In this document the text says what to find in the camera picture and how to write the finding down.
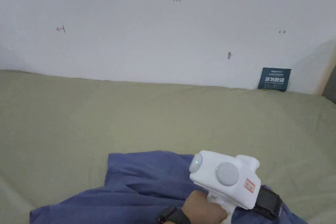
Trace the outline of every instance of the white gun-shaped device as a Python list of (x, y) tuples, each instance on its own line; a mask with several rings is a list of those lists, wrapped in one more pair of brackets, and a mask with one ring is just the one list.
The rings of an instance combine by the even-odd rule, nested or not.
[(209, 191), (207, 200), (227, 211), (222, 224), (231, 224), (236, 207), (252, 209), (255, 206), (261, 181), (255, 174), (260, 163), (250, 156), (227, 156), (201, 151), (190, 165), (190, 179)]

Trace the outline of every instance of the red pen marking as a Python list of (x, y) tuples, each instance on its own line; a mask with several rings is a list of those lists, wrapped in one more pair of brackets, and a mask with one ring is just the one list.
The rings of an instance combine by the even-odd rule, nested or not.
[(62, 30), (62, 29), (63, 29), (64, 32), (65, 32), (64, 26), (63, 26), (63, 28), (58, 28), (58, 27), (57, 27), (57, 30), (58, 30), (58, 31), (59, 31), (59, 30)]

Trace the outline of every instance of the beige bedsheet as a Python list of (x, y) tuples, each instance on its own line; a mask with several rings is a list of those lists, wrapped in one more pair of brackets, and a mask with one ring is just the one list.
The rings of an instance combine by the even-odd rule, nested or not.
[(0, 71), (0, 220), (103, 185), (108, 153), (210, 150), (260, 160), (309, 223), (336, 220), (336, 105), (290, 92)]

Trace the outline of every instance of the black wristband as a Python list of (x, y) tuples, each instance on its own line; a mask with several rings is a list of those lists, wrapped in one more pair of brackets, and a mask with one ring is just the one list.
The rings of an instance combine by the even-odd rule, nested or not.
[(157, 218), (157, 224), (164, 224), (171, 221), (175, 224), (191, 224), (189, 218), (177, 207), (169, 207), (160, 212)]

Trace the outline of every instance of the blue cloth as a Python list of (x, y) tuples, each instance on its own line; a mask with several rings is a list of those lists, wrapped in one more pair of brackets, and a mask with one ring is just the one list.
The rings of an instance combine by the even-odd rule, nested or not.
[[(87, 190), (59, 204), (30, 212), (31, 224), (155, 223), (168, 206), (182, 207), (194, 190), (189, 178), (192, 155), (171, 152), (113, 153), (103, 187)], [(284, 206), (280, 219), (236, 209), (233, 224), (304, 224)]]

